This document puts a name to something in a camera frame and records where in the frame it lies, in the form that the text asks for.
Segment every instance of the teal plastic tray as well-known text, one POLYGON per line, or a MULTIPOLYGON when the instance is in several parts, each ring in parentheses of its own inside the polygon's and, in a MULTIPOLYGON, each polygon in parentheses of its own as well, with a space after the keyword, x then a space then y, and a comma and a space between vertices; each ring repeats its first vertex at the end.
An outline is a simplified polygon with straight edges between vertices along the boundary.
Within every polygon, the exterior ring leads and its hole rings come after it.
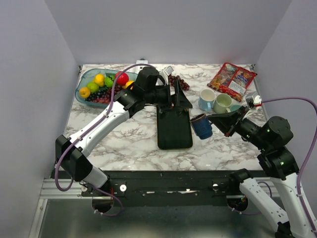
MULTIPOLYGON (((83 74, 83 76, 80 79, 78 87, 75 90, 75 98, 77 99, 78 102, 86 104, 91 107, 106 108, 108 104, 93 103, 93 102, 85 101, 85 99, 80 96, 79 90, 83 87, 86 87, 87 83, 92 82, 95 76, 99 73, 103 74, 106 77, 111 75, 114 76, 118 72, 119 72, 118 70, 110 70, 110 69, 102 69, 102 68, 93 68, 88 70, 87 72, 83 74)), ((129 72, 126 72, 126 73, 129 76, 129 80, 135 81, 138 76, 136 73, 129 73, 129 72)))

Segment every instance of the red snack bag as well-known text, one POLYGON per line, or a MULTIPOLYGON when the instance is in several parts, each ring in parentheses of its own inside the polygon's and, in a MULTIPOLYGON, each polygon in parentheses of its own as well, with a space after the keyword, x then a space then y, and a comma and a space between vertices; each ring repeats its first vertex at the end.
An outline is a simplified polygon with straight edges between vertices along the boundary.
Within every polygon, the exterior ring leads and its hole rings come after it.
POLYGON ((218 92, 226 93, 241 102, 243 95, 256 75, 254 72, 226 62, 207 86, 218 92))

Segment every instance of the white wall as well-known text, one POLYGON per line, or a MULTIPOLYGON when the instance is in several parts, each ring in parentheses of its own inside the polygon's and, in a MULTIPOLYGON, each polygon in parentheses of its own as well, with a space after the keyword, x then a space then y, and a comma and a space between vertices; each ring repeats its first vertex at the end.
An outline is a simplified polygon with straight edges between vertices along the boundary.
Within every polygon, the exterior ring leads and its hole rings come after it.
POLYGON ((26 238, 78 66, 43 0, 1 1, 0 237, 26 238))
MULTIPOLYGON (((256 71, 262 98, 308 97, 317 103, 317 1, 293 0, 264 49, 256 71)), ((270 116, 289 120, 294 138, 288 148, 302 164, 316 128, 313 107, 301 101, 267 103, 270 116)), ((317 214, 317 149, 303 177, 303 187, 317 214)))
POLYGON ((255 63, 290 0, 46 0, 79 63, 255 63))

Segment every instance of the green apple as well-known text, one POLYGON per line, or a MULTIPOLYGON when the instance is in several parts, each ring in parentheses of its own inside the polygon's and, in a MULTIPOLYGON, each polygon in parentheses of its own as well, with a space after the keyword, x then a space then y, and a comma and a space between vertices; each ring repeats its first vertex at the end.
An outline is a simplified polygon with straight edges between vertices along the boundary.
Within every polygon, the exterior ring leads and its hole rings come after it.
POLYGON ((111 88, 113 85, 113 81, 111 80, 110 76, 104 78, 105 86, 108 88, 111 88))
POLYGON ((88 83, 87 88, 89 89, 91 93, 96 93, 99 90, 99 86, 93 82, 88 83))

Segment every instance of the mug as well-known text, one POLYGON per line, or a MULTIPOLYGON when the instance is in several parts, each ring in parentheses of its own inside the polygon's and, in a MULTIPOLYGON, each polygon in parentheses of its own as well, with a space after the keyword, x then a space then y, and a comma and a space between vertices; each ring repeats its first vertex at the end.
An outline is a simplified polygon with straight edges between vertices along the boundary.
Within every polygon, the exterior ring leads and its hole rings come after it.
POLYGON ((207 139, 212 136, 212 127, 206 114, 200 114, 190 119, 195 134, 201 139, 207 139))
POLYGON ((213 104, 213 110, 218 113, 231 112, 230 107, 232 105, 232 98, 228 94, 219 94, 213 104))
POLYGON ((216 94, 211 89, 204 89, 199 94, 198 106, 201 110, 210 112, 216 98, 216 94))

